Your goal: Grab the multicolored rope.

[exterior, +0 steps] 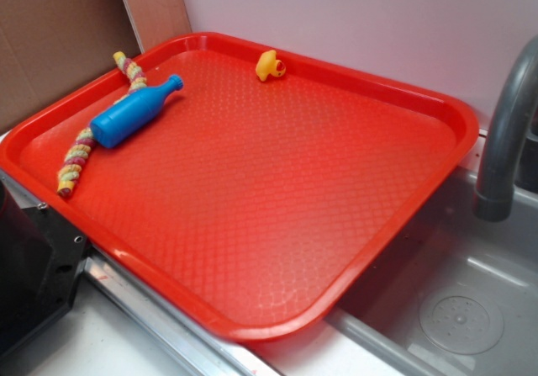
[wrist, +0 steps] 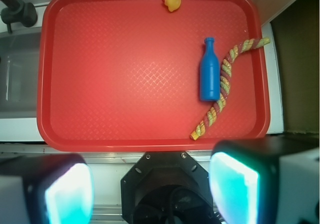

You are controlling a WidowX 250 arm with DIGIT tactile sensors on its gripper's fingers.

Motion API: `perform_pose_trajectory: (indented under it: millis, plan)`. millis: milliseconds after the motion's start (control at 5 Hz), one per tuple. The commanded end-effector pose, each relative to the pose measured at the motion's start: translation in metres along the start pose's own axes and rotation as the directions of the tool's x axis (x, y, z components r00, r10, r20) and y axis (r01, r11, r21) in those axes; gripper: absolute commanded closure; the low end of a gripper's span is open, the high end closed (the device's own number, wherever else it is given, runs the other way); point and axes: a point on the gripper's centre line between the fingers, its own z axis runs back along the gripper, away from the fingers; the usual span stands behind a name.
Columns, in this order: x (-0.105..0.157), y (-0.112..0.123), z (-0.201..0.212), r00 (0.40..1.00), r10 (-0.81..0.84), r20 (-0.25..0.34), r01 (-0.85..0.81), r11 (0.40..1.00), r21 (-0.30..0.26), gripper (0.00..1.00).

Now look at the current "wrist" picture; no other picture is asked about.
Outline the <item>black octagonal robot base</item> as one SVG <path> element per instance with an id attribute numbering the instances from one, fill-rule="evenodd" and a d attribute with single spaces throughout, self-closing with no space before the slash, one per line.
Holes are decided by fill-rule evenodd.
<path id="1" fill-rule="evenodd" d="M 219 223 L 208 172 L 186 152 L 147 152 L 123 176 L 127 223 Z"/>

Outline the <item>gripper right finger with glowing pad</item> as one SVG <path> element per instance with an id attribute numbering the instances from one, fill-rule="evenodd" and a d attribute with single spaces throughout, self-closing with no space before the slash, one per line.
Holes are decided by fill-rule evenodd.
<path id="1" fill-rule="evenodd" d="M 212 151 L 209 185 L 227 223 L 319 223 L 320 141 L 269 135 L 222 140 Z"/>

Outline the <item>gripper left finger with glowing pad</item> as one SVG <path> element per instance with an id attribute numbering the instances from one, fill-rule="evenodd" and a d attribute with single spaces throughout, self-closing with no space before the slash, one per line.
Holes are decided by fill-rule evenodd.
<path id="1" fill-rule="evenodd" d="M 1 223 L 90 223 L 91 168 L 79 154 L 0 160 Z"/>

